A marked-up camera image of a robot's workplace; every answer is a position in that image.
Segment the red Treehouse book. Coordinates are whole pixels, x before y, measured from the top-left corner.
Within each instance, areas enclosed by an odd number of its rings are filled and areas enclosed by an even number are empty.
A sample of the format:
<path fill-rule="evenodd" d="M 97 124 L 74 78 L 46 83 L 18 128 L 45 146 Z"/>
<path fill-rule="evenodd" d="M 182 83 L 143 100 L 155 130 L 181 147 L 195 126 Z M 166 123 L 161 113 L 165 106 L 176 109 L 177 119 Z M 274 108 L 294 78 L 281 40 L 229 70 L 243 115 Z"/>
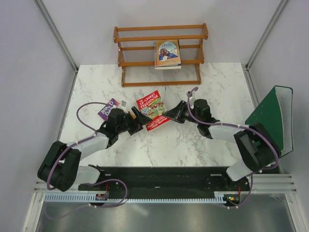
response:
<path fill-rule="evenodd" d="M 136 103 L 140 112 L 152 119 L 146 125 L 147 131 L 152 131 L 170 121 L 169 118 L 162 115 L 167 109 L 158 90 L 136 100 Z"/>

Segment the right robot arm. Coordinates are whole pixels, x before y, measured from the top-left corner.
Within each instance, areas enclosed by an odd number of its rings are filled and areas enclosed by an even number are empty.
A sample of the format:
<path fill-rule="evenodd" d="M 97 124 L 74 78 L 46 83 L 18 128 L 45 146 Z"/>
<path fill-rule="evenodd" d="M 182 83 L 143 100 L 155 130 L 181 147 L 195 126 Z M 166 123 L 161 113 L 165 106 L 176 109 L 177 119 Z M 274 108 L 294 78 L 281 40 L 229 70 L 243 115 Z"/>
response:
<path fill-rule="evenodd" d="M 261 123 L 224 125 L 212 116 L 210 106 L 204 99 L 195 100 L 192 108 L 185 101 L 180 101 L 176 107 L 164 112 L 163 116 L 180 124 L 186 121 L 195 123 L 202 136 L 237 145 L 241 159 L 228 167 L 227 175 L 221 178 L 222 187 L 226 190 L 233 190 L 240 179 L 272 163 L 277 164 L 281 157 L 280 148 Z"/>

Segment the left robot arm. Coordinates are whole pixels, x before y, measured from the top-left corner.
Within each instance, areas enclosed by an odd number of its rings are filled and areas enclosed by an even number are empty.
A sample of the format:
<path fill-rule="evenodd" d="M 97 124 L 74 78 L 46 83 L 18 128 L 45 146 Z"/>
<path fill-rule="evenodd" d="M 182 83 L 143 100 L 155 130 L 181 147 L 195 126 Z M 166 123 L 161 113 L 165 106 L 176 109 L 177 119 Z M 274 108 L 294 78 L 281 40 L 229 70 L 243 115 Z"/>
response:
<path fill-rule="evenodd" d="M 123 132 L 133 135 L 149 124 L 152 119 L 132 107 L 134 115 L 121 108 L 113 108 L 108 119 L 94 134 L 70 145 L 55 141 L 49 148 L 37 177 L 49 190 L 67 191 L 76 180 L 80 161 L 100 150 L 111 147 Z"/>

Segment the Roald Dahl yellow purple book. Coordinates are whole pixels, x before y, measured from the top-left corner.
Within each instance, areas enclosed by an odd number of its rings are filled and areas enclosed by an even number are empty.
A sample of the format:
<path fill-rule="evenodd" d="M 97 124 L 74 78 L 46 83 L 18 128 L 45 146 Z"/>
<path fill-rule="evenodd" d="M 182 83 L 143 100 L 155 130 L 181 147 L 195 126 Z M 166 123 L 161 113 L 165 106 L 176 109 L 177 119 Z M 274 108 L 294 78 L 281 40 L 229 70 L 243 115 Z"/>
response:
<path fill-rule="evenodd" d="M 119 105 L 119 102 L 114 99 L 111 98 L 107 104 L 98 112 L 98 115 L 104 120 L 107 121 L 108 120 L 108 116 L 111 112 L 112 109 L 117 108 L 117 106 Z"/>

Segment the wooden book rack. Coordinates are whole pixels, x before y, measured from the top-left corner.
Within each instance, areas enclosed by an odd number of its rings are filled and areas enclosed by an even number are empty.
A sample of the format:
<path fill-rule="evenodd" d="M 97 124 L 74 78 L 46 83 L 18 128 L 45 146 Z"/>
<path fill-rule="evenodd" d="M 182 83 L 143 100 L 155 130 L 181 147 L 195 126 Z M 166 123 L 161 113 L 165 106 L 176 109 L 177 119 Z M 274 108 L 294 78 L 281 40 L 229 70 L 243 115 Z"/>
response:
<path fill-rule="evenodd" d="M 115 27 L 113 41 L 118 47 L 118 67 L 121 68 L 123 87 L 199 85 L 200 65 L 204 63 L 203 42 L 208 39 L 207 25 L 177 25 L 150 27 Z M 147 80 L 139 78 L 129 82 L 126 74 L 132 67 L 149 67 L 155 70 L 164 64 L 178 61 L 184 69 L 194 66 L 196 78 L 171 78 L 157 74 Z"/>

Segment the green lever arch file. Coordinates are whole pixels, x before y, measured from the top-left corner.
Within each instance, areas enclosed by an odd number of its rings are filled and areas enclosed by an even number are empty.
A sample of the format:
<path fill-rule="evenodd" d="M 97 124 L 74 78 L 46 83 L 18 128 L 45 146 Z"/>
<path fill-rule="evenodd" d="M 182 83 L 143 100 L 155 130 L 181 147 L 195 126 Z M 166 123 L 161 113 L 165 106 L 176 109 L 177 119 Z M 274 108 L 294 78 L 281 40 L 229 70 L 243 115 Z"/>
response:
<path fill-rule="evenodd" d="M 285 156 L 294 150 L 293 89 L 274 86 L 246 119 L 245 124 L 261 123 Z"/>

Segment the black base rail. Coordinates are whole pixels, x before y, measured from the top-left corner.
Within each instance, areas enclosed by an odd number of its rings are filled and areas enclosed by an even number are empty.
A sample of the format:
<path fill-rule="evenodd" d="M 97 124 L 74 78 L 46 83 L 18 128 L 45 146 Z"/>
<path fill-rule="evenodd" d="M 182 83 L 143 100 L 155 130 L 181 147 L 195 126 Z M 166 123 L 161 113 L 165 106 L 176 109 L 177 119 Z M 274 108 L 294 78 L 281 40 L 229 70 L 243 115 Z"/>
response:
<path fill-rule="evenodd" d="M 97 185 L 92 189 L 107 190 L 113 197 L 210 198 L 214 193 L 206 187 L 231 190 L 244 187 L 246 178 L 232 181 L 226 167 L 99 167 Z M 88 185 L 80 184 L 80 190 Z"/>

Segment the right aluminium frame post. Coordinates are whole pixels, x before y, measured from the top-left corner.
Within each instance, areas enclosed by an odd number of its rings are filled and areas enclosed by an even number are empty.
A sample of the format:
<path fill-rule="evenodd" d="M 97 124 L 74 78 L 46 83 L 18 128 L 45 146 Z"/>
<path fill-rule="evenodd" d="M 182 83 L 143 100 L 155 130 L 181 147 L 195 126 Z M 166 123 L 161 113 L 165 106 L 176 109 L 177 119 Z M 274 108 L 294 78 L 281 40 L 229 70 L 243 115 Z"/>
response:
<path fill-rule="evenodd" d="M 262 33 L 262 36 L 260 37 L 257 45 L 255 46 L 249 60 L 246 62 L 246 64 L 243 65 L 245 71 L 249 71 L 250 67 L 253 65 L 253 62 L 255 61 L 257 55 L 259 54 L 261 48 L 265 44 L 266 40 L 270 36 L 271 32 L 275 28 L 276 23 L 278 22 L 280 16 L 282 15 L 284 9 L 286 8 L 287 4 L 289 3 L 289 0 L 281 0 L 278 4 L 278 6 L 275 9 L 275 12 L 273 13 L 271 19 L 269 20 L 265 30 Z"/>

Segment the aluminium front rail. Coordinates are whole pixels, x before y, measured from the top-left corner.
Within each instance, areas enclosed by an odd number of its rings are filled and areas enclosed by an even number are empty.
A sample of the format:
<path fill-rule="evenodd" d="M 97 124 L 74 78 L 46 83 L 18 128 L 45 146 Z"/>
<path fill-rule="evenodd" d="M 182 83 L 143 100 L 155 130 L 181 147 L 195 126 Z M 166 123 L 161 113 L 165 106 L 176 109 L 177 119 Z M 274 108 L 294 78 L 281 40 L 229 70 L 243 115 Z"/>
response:
<path fill-rule="evenodd" d="M 245 181 L 245 186 L 240 187 L 241 193 L 247 193 L 249 191 L 250 185 L 250 178 L 248 181 Z M 51 193 L 105 193 L 107 190 L 98 190 L 98 189 L 92 189 L 89 186 L 85 188 L 85 190 L 78 189 L 78 185 L 73 185 L 72 188 L 70 188 L 66 192 L 61 192 L 60 190 L 53 190 Z M 238 187 L 232 187 L 231 190 L 220 190 L 219 187 L 215 187 L 214 190 L 211 189 L 211 187 L 206 187 L 206 190 L 210 190 L 210 193 L 237 193 Z M 294 181 L 292 179 L 292 176 L 289 174 L 255 174 L 253 175 L 253 187 L 252 193 L 253 194 L 295 194 L 297 193 Z M 36 183 L 34 193 L 47 193 L 50 192 L 47 190 L 45 184 L 42 181 L 38 181 Z"/>

